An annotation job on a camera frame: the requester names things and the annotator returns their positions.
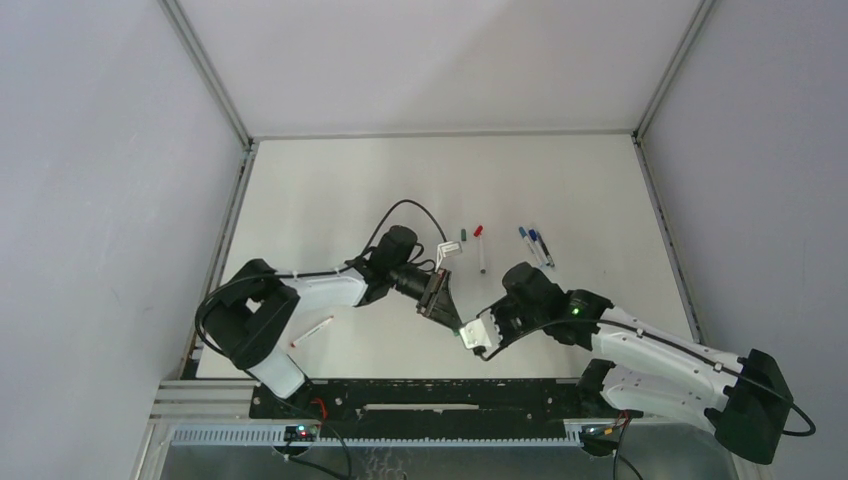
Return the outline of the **white marker green end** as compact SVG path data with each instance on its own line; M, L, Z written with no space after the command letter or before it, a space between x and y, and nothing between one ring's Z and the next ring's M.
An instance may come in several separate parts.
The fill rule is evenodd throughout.
M478 267L479 272L481 274L487 273L487 263L486 263L486 255L485 255L485 244L483 236L477 236L477 252L478 252Z

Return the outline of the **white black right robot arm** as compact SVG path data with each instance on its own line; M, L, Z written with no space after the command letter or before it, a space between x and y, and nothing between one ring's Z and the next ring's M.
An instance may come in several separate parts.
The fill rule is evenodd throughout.
M590 352L583 378L615 410L665 417L710 433L752 463L773 462L794 403L777 361L753 349L734 354L661 331L588 290L562 290L523 262L484 308L488 345L498 351L542 331Z

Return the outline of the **black thin pen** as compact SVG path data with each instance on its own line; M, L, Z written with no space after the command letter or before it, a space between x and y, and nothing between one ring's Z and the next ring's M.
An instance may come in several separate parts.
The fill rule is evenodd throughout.
M540 235L540 233L537 230L535 230L535 231L537 232L539 239L537 241L534 241L534 243L540 249L540 251L543 255L543 258L545 259L546 265L550 268L555 268L556 267L555 261L554 261L552 255L551 255L546 243L544 242L543 237Z

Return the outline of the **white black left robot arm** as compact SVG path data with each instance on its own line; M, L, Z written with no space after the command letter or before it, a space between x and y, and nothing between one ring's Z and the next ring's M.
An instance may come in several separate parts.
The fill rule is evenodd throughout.
M280 272L253 259L201 302L195 332L206 347L286 400L307 381L280 344L290 320L300 314L363 307L396 290L414 300L424 318L453 331L462 327L450 271L415 263L417 243L413 230L394 225L376 245L328 271Z

